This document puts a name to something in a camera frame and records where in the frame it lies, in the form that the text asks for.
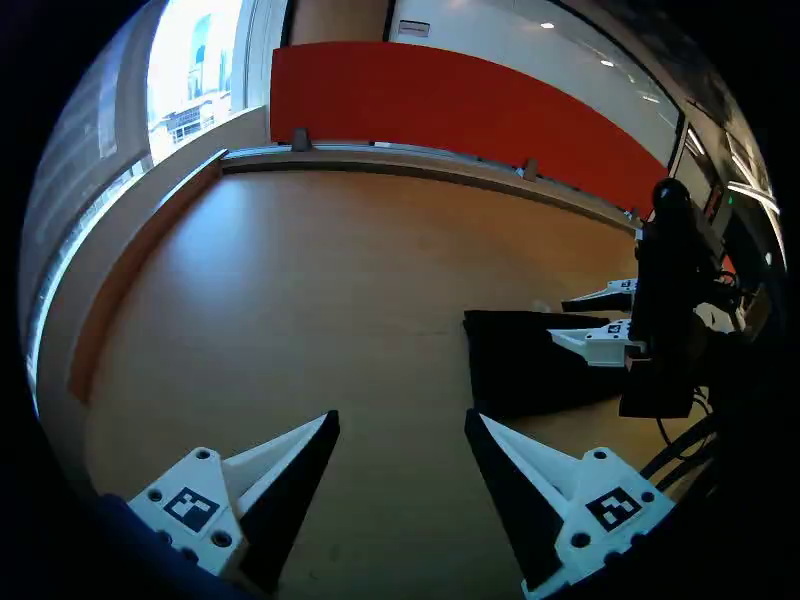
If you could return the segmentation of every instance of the red partition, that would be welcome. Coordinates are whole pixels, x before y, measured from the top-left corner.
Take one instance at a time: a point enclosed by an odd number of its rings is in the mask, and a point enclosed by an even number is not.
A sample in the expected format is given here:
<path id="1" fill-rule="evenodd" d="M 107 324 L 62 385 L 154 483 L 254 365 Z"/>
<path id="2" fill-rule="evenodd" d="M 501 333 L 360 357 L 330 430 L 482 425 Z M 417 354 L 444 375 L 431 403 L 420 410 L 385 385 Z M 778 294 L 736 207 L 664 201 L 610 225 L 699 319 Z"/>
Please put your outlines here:
<path id="1" fill-rule="evenodd" d="M 508 67 L 425 46 L 329 42 L 275 50 L 270 131 L 287 143 L 378 140 L 523 166 L 647 215 L 667 170 L 582 102 Z"/>

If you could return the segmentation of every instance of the metal bracket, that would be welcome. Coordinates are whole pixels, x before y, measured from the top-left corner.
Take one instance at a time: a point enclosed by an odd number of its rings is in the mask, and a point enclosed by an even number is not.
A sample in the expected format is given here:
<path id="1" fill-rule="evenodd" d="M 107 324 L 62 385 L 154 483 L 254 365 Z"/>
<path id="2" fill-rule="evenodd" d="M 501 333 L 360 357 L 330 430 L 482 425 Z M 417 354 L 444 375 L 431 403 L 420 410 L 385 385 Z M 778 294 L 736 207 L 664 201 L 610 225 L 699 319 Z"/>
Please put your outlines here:
<path id="1" fill-rule="evenodd" d="M 629 348 L 647 349 L 629 339 L 631 320 L 620 319 L 596 329 L 548 329 L 553 342 L 579 354 L 590 367 L 625 367 Z"/>
<path id="2" fill-rule="evenodd" d="M 202 569 L 271 592 L 338 435 L 330 411 L 225 460 L 195 448 L 128 506 Z"/>
<path id="3" fill-rule="evenodd" d="M 573 458 L 474 409 L 464 430 L 522 568 L 528 600 L 602 569 L 675 505 L 608 448 Z"/>
<path id="4" fill-rule="evenodd" d="M 564 300 L 561 309 L 564 312 L 587 312 L 593 310 L 620 310 L 631 312 L 633 296 L 636 294 L 638 278 L 609 281 L 606 289 L 593 292 L 580 298 Z"/>
<path id="5" fill-rule="evenodd" d="M 292 131 L 292 152 L 309 152 L 314 149 L 308 129 L 297 127 Z"/>

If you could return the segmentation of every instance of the black cloth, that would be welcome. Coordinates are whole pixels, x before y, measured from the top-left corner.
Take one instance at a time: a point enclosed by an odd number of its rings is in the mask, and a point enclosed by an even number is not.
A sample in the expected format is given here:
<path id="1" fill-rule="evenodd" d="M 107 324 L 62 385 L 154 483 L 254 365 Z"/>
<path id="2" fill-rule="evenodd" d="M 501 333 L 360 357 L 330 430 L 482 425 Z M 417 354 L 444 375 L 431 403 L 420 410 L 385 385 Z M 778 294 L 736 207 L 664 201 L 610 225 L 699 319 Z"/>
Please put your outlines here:
<path id="1" fill-rule="evenodd" d="M 562 313 L 465 311 L 475 408 L 492 418 L 539 415 L 622 393 L 624 368 L 589 367 L 582 357 L 554 344 L 547 331 L 608 322 Z"/>

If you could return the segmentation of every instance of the glass window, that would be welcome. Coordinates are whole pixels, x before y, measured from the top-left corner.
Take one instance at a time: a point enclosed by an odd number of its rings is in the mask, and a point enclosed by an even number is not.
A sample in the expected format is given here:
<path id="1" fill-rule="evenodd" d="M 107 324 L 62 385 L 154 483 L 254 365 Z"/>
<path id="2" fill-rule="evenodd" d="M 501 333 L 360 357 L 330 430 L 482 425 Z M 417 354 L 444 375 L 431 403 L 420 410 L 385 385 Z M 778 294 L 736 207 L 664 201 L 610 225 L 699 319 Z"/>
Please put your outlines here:
<path id="1" fill-rule="evenodd" d="M 159 163 L 231 117 L 231 69 L 242 0 L 170 0 L 147 72 L 150 153 Z"/>

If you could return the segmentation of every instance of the wooden floor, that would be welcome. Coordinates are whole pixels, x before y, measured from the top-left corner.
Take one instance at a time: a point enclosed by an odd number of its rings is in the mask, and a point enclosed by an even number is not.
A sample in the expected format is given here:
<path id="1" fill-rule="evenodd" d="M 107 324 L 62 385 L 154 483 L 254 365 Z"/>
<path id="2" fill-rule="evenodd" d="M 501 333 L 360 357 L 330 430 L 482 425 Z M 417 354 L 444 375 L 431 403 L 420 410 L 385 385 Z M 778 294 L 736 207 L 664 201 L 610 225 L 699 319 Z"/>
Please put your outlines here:
<path id="1" fill-rule="evenodd" d="M 118 314 L 92 394 L 94 483 L 131 497 L 195 446 L 227 456 L 337 408 L 282 600 L 518 599 L 463 434 L 462 313 L 557 307 L 635 272 L 630 236 L 529 200 L 388 175 L 226 176 Z M 662 447 L 655 424 L 616 409 L 512 425 L 641 466 Z"/>

